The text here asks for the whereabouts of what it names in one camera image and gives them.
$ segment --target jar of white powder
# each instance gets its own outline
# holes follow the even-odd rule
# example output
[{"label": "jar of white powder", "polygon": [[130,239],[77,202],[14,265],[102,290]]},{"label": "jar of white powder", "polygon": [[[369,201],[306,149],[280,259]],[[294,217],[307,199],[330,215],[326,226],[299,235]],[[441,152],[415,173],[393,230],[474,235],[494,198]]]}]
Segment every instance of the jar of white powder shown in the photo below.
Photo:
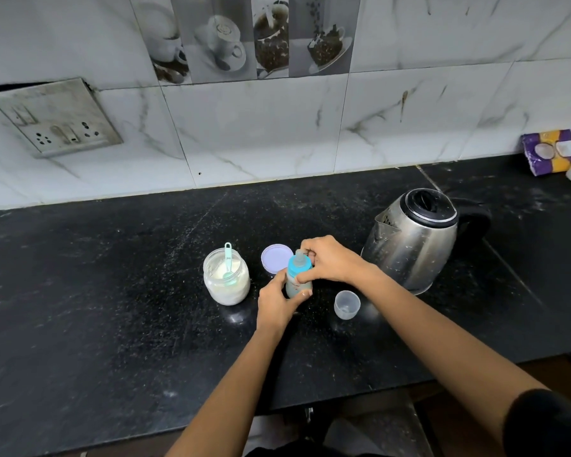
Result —
[{"label": "jar of white powder", "polygon": [[241,256],[232,250],[231,275],[224,248],[211,252],[203,262],[203,281],[211,297],[221,305],[240,303],[250,291],[250,272]]}]

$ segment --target stainless steel kettle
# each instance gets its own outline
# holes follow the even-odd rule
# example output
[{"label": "stainless steel kettle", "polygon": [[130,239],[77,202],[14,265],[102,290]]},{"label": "stainless steel kettle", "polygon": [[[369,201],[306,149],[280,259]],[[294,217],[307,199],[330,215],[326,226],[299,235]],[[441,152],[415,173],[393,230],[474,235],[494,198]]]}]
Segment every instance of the stainless steel kettle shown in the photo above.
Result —
[{"label": "stainless steel kettle", "polygon": [[491,213],[481,203],[413,189],[374,218],[362,258],[418,295],[431,287],[454,247],[472,247],[490,226]]}]

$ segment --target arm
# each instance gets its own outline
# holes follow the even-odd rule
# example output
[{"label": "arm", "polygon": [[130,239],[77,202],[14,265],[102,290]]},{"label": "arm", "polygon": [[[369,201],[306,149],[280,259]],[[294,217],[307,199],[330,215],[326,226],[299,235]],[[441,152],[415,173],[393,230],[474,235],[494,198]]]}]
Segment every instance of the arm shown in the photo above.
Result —
[{"label": "arm", "polygon": [[286,300],[282,270],[258,297],[256,331],[166,457],[240,456],[275,348],[300,303],[312,292]]},{"label": "arm", "polygon": [[307,239],[301,249],[309,252],[315,265],[298,275],[301,283],[317,278],[342,281],[366,295],[436,379],[498,442],[512,402],[530,389],[546,389],[332,236]]}]

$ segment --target wall switch plate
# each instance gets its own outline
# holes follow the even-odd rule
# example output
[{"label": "wall switch plate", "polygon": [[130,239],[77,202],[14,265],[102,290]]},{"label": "wall switch plate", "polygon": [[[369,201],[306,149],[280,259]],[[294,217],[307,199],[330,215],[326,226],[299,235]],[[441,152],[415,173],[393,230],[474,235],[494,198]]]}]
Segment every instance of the wall switch plate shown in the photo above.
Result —
[{"label": "wall switch plate", "polygon": [[34,157],[123,142],[81,78],[1,92],[0,110],[30,141]]}]

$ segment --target jar rim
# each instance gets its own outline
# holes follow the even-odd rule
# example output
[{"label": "jar rim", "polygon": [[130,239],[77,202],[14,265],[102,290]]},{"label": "jar rim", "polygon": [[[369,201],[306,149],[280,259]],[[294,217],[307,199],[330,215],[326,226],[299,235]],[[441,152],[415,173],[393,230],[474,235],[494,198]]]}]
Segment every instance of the jar rim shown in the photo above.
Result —
[{"label": "jar rim", "polygon": [[[241,258],[241,255],[239,255],[237,253],[237,251],[233,248],[233,258],[238,258],[239,261],[243,262],[243,258]],[[205,260],[203,261],[203,275],[208,275],[209,277],[212,278],[212,280],[216,281],[217,283],[220,282],[226,282],[228,280],[232,280],[234,277],[238,276],[239,274],[241,274],[241,270],[243,269],[242,265],[239,265],[239,267],[237,268],[236,271],[233,271],[233,275],[229,276],[229,277],[224,277],[224,278],[219,278],[219,277],[213,277],[211,275],[209,275],[209,262],[217,255],[217,254],[223,254],[224,255],[224,247],[221,248],[217,248],[215,249],[213,252],[210,252],[206,257]]]}]

